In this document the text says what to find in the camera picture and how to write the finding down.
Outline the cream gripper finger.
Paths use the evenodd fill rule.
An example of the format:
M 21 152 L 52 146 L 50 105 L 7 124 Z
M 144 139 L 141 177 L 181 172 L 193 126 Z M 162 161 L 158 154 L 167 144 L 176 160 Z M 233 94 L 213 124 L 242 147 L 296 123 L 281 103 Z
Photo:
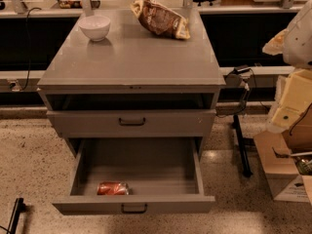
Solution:
M 295 69 L 293 73 L 279 76 L 275 101 L 269 111 L 266 128 L 278 134 L 297 122 L 312 103 L 312 71 Z
M 281 30 L 273 38 L 271 38 L 262 48 L 262 51 L 271 56 L 279 55 L 284 49 L 284 39 L 287 33 L 286 29 Z

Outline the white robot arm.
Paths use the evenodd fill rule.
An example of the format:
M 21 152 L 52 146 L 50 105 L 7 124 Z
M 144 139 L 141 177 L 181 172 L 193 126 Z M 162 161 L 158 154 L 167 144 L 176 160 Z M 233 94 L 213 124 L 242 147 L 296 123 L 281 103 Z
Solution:
M 296 123 L 312 103 L 312 1 L 308 1 L 289 25 L 264 45 L 265 54 L 283 55 L 294 67 L 278 89 L 269 112 L 267 130 L 282 133 Z

